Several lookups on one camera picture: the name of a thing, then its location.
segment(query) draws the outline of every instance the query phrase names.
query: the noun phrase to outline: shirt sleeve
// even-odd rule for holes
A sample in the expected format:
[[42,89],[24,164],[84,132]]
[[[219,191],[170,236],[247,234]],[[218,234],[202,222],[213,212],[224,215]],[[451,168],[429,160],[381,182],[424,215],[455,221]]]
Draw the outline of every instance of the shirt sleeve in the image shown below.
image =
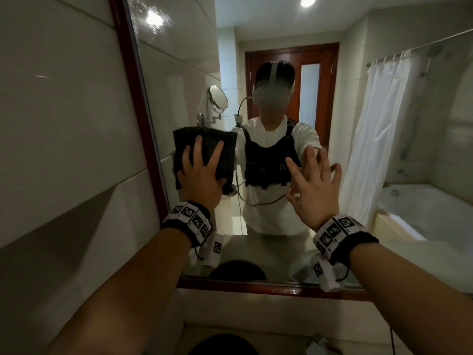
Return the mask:
[[300,160],[303,159],[304,150],[307,146],[322,148],[317,132],[308,124],[298,123],[294,127],[293,136],[294,145],[296,146],[296,151]]
[[235,127],[232,132],[236,132],[238,136],[236,137],[236,147],[235,147],[235,160],[236,164],[242,165],[245,163],[245,134],[243,130],[239,127]]

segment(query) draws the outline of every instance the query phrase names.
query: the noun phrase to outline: black vest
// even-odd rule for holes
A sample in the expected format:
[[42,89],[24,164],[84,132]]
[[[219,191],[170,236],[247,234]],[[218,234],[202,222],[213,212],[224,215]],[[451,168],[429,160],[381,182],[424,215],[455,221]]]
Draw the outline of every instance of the black vest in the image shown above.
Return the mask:
[[267,189],[269,185],[286,185],[291,181],[291,173],[286,165],[286,157],[291,158],[298,167],[302,167],[294,145],[292,130],[297,123],[287,119],[286,135],[272,147],[261,147],[253,142],[248,131],[243,128],[246,138],[245,145],[245,184],[246,186],[261,186]]

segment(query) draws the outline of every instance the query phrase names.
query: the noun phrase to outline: door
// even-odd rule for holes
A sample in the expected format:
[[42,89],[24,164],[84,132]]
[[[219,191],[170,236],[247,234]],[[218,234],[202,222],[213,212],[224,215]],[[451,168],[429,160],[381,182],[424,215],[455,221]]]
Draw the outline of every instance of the door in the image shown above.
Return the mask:
[[[338,43],[247,52],[247,95],[251,96],[256,71],[264,62],[290,62],[296,70],[296,80],[286,115],[294,121],[312,125],[319,135],[320,144],[328,147],[337,59]],[[258,108],[253,102],[248,102],[248,119],[258,115]]]

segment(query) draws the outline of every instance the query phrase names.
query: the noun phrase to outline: ceiling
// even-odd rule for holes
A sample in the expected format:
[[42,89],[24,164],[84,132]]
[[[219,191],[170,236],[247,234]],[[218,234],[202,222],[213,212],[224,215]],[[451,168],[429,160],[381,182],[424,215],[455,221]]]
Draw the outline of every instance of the ceiling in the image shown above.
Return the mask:
[[239,40],[346,30],[368,11],[444,0],[215,0],[216,27],[235,27]]

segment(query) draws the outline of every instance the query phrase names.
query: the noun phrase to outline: person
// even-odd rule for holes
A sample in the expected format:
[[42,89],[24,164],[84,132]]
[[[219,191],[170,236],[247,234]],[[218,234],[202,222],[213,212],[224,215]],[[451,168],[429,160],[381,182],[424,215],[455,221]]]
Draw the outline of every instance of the person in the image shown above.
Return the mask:
[[285,115],[295,77],[288,62],[261,65],[253,87],[253,102],[260,115],[234,128],[238,132],[236,163],[245,180],[245,187],[239,188],[246,194],[242,213],[248,235],[309,236],[308,227],[284,196],[291,180],[285,158],[301,167],[307,146],[321,148],[314,128]]
[[[202,210],[212,210],[220,201],[224,180],[217,181],[215,169],[222,147],[217,145],[207,166],[202,162],[200,137],[194,146],[193,166],[189,148],[183,154],[184,171],[179,174],[183,199]],[[339,213],[341,168],[335,165],[331,180],[326,151],[320,150],[319,162],[313,147],[306,153],[304,172],[286,159],[294,178],[286,197],[304,224],[317,232]],[[79,308],[46,354],[141,354],[174,292],[194,240],[179,225],[161,229]],[[351,270],[381,315],[413,353],[473,352],[470,298],[376,242],[362,242],[348,256]]]

